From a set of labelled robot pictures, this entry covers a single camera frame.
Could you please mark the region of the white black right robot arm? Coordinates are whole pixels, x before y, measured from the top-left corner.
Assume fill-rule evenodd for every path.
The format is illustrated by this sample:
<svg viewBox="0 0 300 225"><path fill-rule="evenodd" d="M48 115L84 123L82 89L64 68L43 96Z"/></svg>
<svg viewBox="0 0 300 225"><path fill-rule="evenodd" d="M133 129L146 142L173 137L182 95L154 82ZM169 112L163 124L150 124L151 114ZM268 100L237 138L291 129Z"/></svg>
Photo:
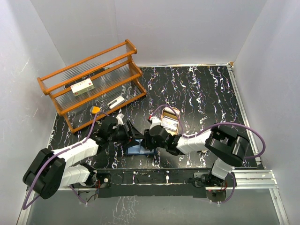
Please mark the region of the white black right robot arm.
<svg viewBox="0 0 300 225"><path fill-rule="evenodd" d="M144 131L145 139L141 146L148 150L157 147L165 149L174 156L190 152L209 150L217 160L208 174L195 178L204 187L221 186L226 176L235 168L243 165L249 148L249 138L227 126L214 126L200 135L172 135L161 125Z"/></svg>

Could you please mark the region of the blue leather card holder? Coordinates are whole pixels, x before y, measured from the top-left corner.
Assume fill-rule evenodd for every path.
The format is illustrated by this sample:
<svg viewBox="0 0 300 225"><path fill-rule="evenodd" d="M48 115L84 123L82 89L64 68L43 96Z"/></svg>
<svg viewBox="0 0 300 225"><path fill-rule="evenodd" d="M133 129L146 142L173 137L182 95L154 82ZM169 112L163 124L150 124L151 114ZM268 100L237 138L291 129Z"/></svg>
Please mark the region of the blue leather card holder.
<svg viewBox="0 0 300 225"><path fill-rule="evenodd" d="M127 150L126 150L126 155L155 155L157 150L156 149L152 149L152 150L148 150L146 148L144 148L142 145L142 139L135 139L132 140L128 146L127 146Z"/></svg>

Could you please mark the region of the stack of credit cards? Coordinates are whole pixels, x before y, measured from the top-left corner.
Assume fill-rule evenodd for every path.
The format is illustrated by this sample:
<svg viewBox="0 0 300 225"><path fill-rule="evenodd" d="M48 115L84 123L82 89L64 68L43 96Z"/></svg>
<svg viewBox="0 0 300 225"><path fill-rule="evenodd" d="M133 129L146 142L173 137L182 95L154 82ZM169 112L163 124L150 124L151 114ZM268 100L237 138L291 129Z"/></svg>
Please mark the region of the stack of credit cards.
<svg viewBox="0 0 300 225"><path fill-rule="evenodd" d="M161 126L176 133L178 131L179 120L173 112L163 111Z"/></svg>

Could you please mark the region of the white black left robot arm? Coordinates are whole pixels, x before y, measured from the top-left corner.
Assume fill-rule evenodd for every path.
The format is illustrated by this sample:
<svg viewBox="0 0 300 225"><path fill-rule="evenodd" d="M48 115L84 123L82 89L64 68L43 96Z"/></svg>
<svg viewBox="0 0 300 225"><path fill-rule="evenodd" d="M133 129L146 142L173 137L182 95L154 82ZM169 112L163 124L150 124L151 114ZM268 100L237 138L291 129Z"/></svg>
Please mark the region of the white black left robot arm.
<svg viewBox="0 0 300 225"><path fill-rule="evenodd" d="M94 125L88 136L58 150L40 150L23 176L23 183L43 199L52 197L59 188L83 183L87 187L96 184L95 171L79 162L95 156L113 142L124 148L140 146L144 135L130 121L120 117L106 117L100 125Z"/></svg>

